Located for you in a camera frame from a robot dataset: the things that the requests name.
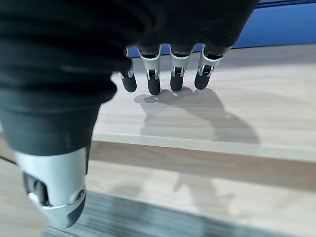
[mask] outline light wood surface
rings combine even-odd
[[[198,57],[191,56],[179,93],[170,91],[169,56],[160,73],[168,90],[159,96],[149,95],[139,59],[135,93],[113,76],[119,90],[99,113],[87,188],[316,236],[315,45],[232,50],[202,91],[194,89]],[[0,155],[13,159],[3,137]],[[17,167],[2,163],[3,236],[18,236],[18,228],[36,236],[46,222],[24,194]]]
[[[86,185],[103,194],[314,237],[315,179],[315,163],[92,142]],[[21,225],[19,218],[10,227]]]
[[[102,161],[90,162],[91,191],[296,235],[316,236],[316,193]]]
[[[27,198],[18,167],[2,159],[0,193],[0,236],[41,236],[48,221]]]
[[[170,91],[169,55],[161,58],[159,96],[150,96],[134,59],[138,88],[102,106],[94,140],[256,157],[316,160],[316,45],[233,49],[205,90],[190,57],[182,91]]]

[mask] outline robotic finger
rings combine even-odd
[[[187,69],[189,56],[194,48],[193,45],[169,45],[170,48],[170,86],[173,91],[179,91],[182,88],[184,72]]]
[[[222,55],[208,53],[205,50],[205,44],[203,45],[194,82],[197,89],[202,90],[207,87],[209,79],[222,57]]]
[[[125,55],[126,57],[128,57],[128,49],[125,49]],[[137,84],[136,84],[136,79],[135,79],[135,75],[133,72],[133,66],[130,67],[130,69],[128,69],[125,72],[119,72],[118,73],[120,78],[122,79],[124,88],[128,91],[128,92],[134,92],[137,88]]]
[[[144,63],[148,90],[152,95],[160,93],[160,52],[161,44],[154,46],[138,46],[138,51]]]

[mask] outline wooden floor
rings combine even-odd
[[[316,236],[316,46],[232,50],[202,91],[193,86],[197,60],[193,54],[179,93],[170,91],[169,56],[162,57],[159,96],[149,95],[139,59],[135,93],[113,76],[118,93],[95,126],[87,188]],[[3,137],[0,155],[13,160]],[[0,236],[18,236],[19,229],[36,236],[46,222],[28,202],[17,167],[2,163],[1,210],[10,214],[1,217]]]
[[[78,221],[44,237],[289,237],[105,194],[87,193]]]
[[[231,50],[208,87],[196,90],[199,53],[182,91],[170,91],[170,56],[161,58],[159,96],[150,96],[141,59],[138,88],[103,105],[94,140],[256,157],[316,160],[316,45]]]

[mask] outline prosthetic hand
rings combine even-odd
[[[136,89],[126,47],[137,45],[148,88],[160,91],[160,45],[170,44],[171,88],[203,43],[195,85],[207,86],[257,0],[0,0],[0,120],[34,205],[66,228],[86,197],[89,146],[99,107],[120,72]]]

